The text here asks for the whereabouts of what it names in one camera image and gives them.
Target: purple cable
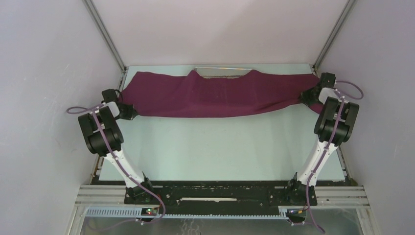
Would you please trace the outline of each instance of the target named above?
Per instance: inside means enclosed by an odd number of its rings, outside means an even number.
[[[346,92],[344,92],[344,91],[342,91],[342,90],[340,90],[340,89],[338,89],[338,88],[336,88],[336,89],[337,89],[338,91],[340,91],[342,94],[345,94],[345,95],[347,95],[348,97],[350,97],[350,98],[352,98],[352,99],[356,99],[356,100],[363,99],[363,97],[364,97],[363,91],[362,91],[362,89],[360,89],[360,87],[358,87],[356,84],[354,84],[354,83],[352,83],[352,82],[349,82],[349,81],[336,81],[336,83],[346,83],[346,84],[349,84],[349,85],[354,86],[357,90],[359,90],[359,92],[360,92],[360,97],[355,97],[355,96],[350,95],[349,93],[346,93]]]
[[[157,200],[160,202],[161,206],[163,207],[163,213],[161,214],[160,217],[153,219],[152,221],[142,221],[142,220],[138,220],[143,224],[153,224],[158,222],[159,220],[161,220],[164,215],[166,215],[166,206],[164,205],[163,200],[161,200],[161,198],[159,198],[156,194],[154,194],[152,191],[146,189],[144,186],[142,186],[139,182],[137,182],[133,177],[131,177],[130,174],[128,174],[128,172],[122,167],[122,165],[119,163],[118,161],[118,157],[115,155],[115,153],[112,151],[110,143],[107,140],[107,137],[104,134],[104,130],[102,130],[101,124],[99,123],[98,117],[96,116],[95,112],[92,112],[92,117],[95,120],[96,126],[98,127],[99,132],[101,133],[101,136],[105,142],[105,145],[107,146],[108,151],[111,153],[113,159],[115,160],[115,162],[117,163],[118,167],[121,169],[121,171],[124,173],[125,176],[127,176],[128,178],[130,178],[131,181],[134,182],[134,184],[136,184],[138,187],[140,187],[142,190],[146,191],[147,193],[149,193],[150,195],[152,195],[153,197],[157,198]]]
[[[104,106],[104,105],[103,104],[98,104],[98,105],[93,106],[92,108],[89,108],[89,109],[84,108],[84,107],[80,107],[80,106],[73,106],[73,107],[70,107],[70,108],[66,109],[66,112],[68,114],[81,114],[81,113],[84,113],[84,112],[87,112],[87,111],[97,110],[97,109],[101,108],[102,106]],[[72,109],[81,109],[82,111],[71,112]]]
[[[344,97],[340,97],[340,100],[342,101],[342,103],[340,104],[340,108],[339,108],[339,111],[337,113],[336,121],[334,122],[333,132],[331,133],[330,139],[328,140],[328,143],[327,143],[326,147],[324,148],[324,151],[322,153],[322,156],[320,157],[319,161],[317,162],[316,167],[311,171],[310,176],[308,177],[308,180],[307,180],[306,188],[305,188],[305,197],[307,199],[307,206],[308,206],[308,211],[310,212],[312,224],[322,234],[325,234],[325,230],[320,225],[317,224],[316,220],[314,219],[313,213],[311,212],[310,198],[308,197],[308,189],[310,187],[310,181],[311,181],[311,179],[313,178],[314,174],[316,173],[316,170],[320,167],[320,165],[321,165],[321,163],[322,163],[322,161],[323,161],[323,159],[324,159],[324,157],[325,157],[325,155],[327,153],[327,150],[328,150],[328,148],[329,148],[329,146],[330,146],[331,142],[333,141],[334,136],[336,134],[336,129],[337,129],[337,126],[339,125],[340,116],[341,116],[341,113],[342,113],[342,110],[343,110],[343,106],[345,105],[345,98]]]

